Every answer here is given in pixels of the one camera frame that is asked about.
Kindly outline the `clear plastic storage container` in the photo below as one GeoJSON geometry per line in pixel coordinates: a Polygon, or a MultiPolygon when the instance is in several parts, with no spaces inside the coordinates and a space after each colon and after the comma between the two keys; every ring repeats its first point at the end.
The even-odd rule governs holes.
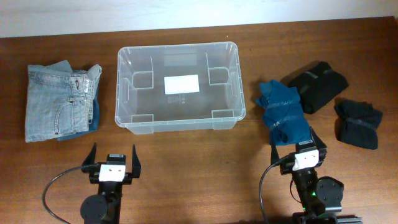
{"type": "Polygon", "coordinates": [[[234,42],[123,47],[115,122],[133,134],[231,129],[246,115],[234,42]],[[198,75],[200,91],[166,95],[164,78],[198,75]]]}

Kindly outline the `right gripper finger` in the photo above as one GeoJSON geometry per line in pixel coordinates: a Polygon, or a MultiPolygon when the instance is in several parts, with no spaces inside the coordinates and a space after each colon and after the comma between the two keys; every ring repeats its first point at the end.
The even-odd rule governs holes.
{"type": "Polygon", "coordinates": [[[274,143],[271,144],[271,165],[277,164],[280,157],[274,143]]]}
{"type": "Polygon", "coordinates": [[[318,137],[318,135],[316,134],[316,132],[314,131],[314,129],[312,127],[310,127],[310,135],[311,135],[313,143],[316,145],[316,147],[319,151],[327,150],[326,144],[318,137]]]}

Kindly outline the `small black garment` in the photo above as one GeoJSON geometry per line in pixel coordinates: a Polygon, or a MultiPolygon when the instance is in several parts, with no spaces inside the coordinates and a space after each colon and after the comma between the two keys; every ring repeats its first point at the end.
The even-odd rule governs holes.
{"type": "Polygon", "coordinates": [[[334,109],[341,119],[337,140],[364,149],[378,148],[377,128],[382,121],[382,111],[370,103],[353,100],[342,100],[334,109]]]}

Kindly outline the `light blue jeans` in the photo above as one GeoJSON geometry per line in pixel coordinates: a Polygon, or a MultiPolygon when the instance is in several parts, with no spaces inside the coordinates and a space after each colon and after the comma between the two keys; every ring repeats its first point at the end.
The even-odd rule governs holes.
{"type": "Polygon", "coordinates": [[[74,70],[68,60],[29,65],[25,141],[57,139],[89,130],[102,68],[74,70]]]}

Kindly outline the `dark blue jeans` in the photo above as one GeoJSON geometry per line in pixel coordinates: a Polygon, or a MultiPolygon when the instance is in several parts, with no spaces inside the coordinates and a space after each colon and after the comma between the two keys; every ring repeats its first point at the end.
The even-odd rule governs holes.
{"type": "Polygon", "coordinates": [[[62,136],[60,138],[57,138],[58,141],[65,141],[69,139],[75,139],[77,137],[95,132],[98,129],[99,126],[99,121],[100,121],[100,104],[98,102],[98,91],[96,92],[96,95],[93,100],[93,118],[91,119],[91,122],[89,123],[89,130],[84,131],[84,132],[77,132],[72,135],[68,136],[62,136]]]}

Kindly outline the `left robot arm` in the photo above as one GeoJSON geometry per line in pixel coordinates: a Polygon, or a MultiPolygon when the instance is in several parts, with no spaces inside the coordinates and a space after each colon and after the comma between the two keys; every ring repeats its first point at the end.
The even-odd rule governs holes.
{"type": "Polygon", "coordinates": [[[95,162],[94,145],[82,163],[81,171],[89,175],[91,184],[98,185],[98,192],[87,197],[80,208],[85,223],[112,223],[120,221],[122,190],[124,185],[132,184],[141,174],[141,163],[132,147],[132,171],[126,170],[126,155],[109,154],[105,162],[95,162]]]}

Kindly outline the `large black garment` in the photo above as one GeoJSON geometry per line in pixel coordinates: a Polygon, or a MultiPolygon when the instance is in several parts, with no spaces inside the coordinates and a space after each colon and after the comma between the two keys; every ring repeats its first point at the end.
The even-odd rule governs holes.
{"type": "Polygon", "coordinates": [[[296,87],[303,112],[314,114],[348,88],[349,83],[328,62],[318,62],[290,81],[288,86],[296,87]]]}

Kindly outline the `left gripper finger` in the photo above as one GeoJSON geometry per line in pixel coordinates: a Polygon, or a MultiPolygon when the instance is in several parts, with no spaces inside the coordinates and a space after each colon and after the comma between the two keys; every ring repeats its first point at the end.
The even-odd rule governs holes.
{"type": "Polygon", "coordinates": [[[87,155],[86,159],[83,161],[81,165],[82,173],[90,173],[96,169],[95,164],[95,157],[96,157],[96,143],[94,143],[90,153],[87,155]]]}
{"type": "Polygon", "coordinates": [[[141,163],[137,156],[136,146],[132,147],[132,178],[138,179],[141,175],[141,163]]]}

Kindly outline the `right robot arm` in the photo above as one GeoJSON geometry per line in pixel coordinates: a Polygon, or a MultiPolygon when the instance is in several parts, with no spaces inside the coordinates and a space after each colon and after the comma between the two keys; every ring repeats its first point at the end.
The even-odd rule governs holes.
{"type": "Polygon", "coordinates": [[[295,145],[295,152],[279,157],[275,142],[271,141],[271,164],[280,167],[282,175],[290,174],[296,186],[303,212],[294,217],[307,220],[327,219],[342,211],[344,184],[332,177],[319,177],[320,167],[327,154],[326,144],[310,129],[310,140],[295,145]]]}

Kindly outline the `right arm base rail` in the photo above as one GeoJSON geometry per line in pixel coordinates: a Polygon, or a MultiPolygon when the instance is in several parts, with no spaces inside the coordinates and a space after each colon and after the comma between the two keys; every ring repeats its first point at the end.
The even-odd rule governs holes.
{"type": "Polygon", "coordinates": [[[336,216],[332,214],[325,217],[306,217],[304,213],[294,213],[292,221],[294,224],[363,224],[361,217],[354,215],[336,216]]]}

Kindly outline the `teal shirt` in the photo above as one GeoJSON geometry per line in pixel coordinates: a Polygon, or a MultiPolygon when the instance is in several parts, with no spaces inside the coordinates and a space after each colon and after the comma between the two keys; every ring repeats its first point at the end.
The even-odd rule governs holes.
{"type": "Polygon", "coordinates": [[[260,83],[259,88],[261,97],[256,103],[265,109],[262,120],[270,130],[270,142],[286,146],[311,140],[310,126],[296,87],[271,80],[260,83]]]}

